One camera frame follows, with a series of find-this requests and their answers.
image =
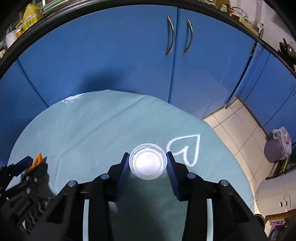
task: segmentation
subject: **white plastic bag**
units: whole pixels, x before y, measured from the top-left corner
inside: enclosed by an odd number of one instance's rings
[[[285,158],[290,156],[291,153],[292,153],[291,138],[290,138],[288,132],[286,131],[286,129],[283,126],[280,129],[273,130],[272,133],[274,135],[274,139],[278,139],[281,146],[282,146],[282,148],[283,148],[282,153],[284,155],[281,158],[281,160],[284,160]]]

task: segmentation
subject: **yellow bottle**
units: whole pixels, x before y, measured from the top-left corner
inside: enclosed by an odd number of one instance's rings
[[[42,19],[42,17],[42,10],[39,8],[37,4],[28,4],[24,16],[22,18],[22,25],[24,31],[26,31],[33,24],[37,23],[40,19]]]

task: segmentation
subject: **silver handle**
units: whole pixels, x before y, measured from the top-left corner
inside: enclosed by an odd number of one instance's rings
[[[183,54],[186,54],[188,52],[188,50],[191,48],[192,42],[193,42],[193,28],[192,28],[192,24],[190,22],[189,19],[187,19],[187,28],[189,28],[190,30],[190,42],[187,48],[184,49]]]
[[[166,56],[168,56],[172,52],[172,49],[175,43],[175,29],[174,29],[173,21],[171,20],[170,16],[168,16],[168,24],[170,25],[170,28],[172,30],[172,43],[170,44],[169,48],[165,52]]]
[[[259,54],[255,58],[258,58],[260,56],[260,48],[258,48],[258,50],[259,50]]]
[[[255,52],[255,43],[253,44],[253,48],[254,48],[254,52]],[[252,49],[252,50],[253,50],[253,49]],[[251,57],[251,56],[254,54],[254,52],[251,53],[251,54],[249,54],[249,57]]]
[[[293,88],[294,84],[295,84],[295,81],[293,82],[293,84],[292,84],[291,88],[289,89],[289,91],[291,91],[291,90],[292,90],[292,88]]]

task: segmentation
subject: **round table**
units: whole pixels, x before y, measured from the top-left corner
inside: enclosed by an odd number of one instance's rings
[[[39,114],[15,143],[8,164],[25,156],[47,157],[49,188],[57,194],[69,180],[92,181],[143,143],[172,151],[177,162],[204,180],[228,180],[254,212],[249,182],[239,163],[203,120],[151,96],[118,91],[66,98]],[[14,178],[11,185],[19,183]],[[164,172],[154,180],[131,174],[123,196],[110,203],[115,240],[182,239],[187,202],[173,195]],[[208,205],[208,240],[213,218]],[[83,236],[88,240],[88,202]]]

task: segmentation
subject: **countertop edge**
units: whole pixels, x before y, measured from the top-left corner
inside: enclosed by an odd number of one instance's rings
[[[277,51],[261,40],[258,36],[253,34],[243,24],[229,17],[225,13],[218,11],[214,7],[192,0],[76,0],[67,4],[62,4],[57,7],[56,11],[52,14],[45,16],[42,20],[34,24],[30,29],[22,34],[8,49],[4,56],[0,59],[0,79],[3,77],[9,67],[18,59],[18,57],[25,52],[32,44],[40,38],[60,27],[61,25],[79,18],[81,16],[97,12],[100,10],[128,6],[128,5],[166,5],[185,9],[197,13],[207,15],[222,22],[225,22],[234,28],[242,31],[256,42],[261,44],[274,56],[276,56],[285,67],[296,78],[296,72],[278,55]]]

